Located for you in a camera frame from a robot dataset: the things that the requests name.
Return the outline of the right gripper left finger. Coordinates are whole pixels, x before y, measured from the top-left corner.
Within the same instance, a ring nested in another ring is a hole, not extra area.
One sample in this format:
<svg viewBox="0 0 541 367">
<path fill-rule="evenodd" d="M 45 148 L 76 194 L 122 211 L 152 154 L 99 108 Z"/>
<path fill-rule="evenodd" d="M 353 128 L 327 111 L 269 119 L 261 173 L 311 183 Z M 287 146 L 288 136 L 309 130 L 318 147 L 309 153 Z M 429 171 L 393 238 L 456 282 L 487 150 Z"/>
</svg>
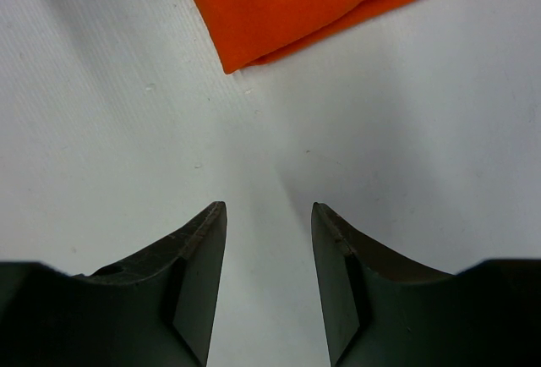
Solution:
<svg viewBox="0 0 541 367">
<path fill-rule="evenodd" d="M 206 365 L 226 230 L 217 201 L 89 276 L 4 261 L 2 365 Z"/>
</svg>

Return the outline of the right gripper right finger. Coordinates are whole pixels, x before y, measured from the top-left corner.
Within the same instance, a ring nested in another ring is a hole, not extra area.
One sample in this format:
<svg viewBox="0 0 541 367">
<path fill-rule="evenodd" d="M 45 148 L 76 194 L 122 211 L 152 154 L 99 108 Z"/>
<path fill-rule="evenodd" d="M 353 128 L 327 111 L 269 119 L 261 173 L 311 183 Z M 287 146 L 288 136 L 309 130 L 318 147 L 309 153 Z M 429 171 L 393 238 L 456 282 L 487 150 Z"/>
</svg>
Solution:
<svg viewBox="0 0 541 367">
<path fill-rule="evenodd" d="M 538 260 L 486 260 L 445 273 L 321 203 L 311 231 L 332 365 L 539 365 Z"/>
</svg>

